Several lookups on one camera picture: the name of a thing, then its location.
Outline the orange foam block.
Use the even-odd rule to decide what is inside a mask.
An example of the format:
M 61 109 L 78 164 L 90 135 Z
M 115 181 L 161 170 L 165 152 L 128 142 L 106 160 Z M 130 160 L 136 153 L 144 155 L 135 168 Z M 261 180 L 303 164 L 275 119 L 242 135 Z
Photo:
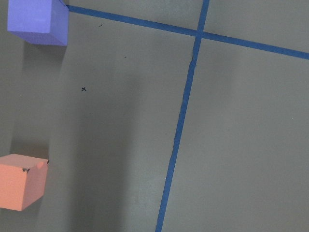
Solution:
M 0 207 L 22 211 L 45 192 L 48 159 L 10 154 L 0 158 Z

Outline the purple foam block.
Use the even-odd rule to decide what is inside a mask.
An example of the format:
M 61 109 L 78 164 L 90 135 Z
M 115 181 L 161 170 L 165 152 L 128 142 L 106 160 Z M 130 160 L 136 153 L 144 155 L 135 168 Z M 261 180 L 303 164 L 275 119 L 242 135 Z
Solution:
M 69 9 L 61 0 L 10 0 L 7 30 L 30 44 L 66 46 Z

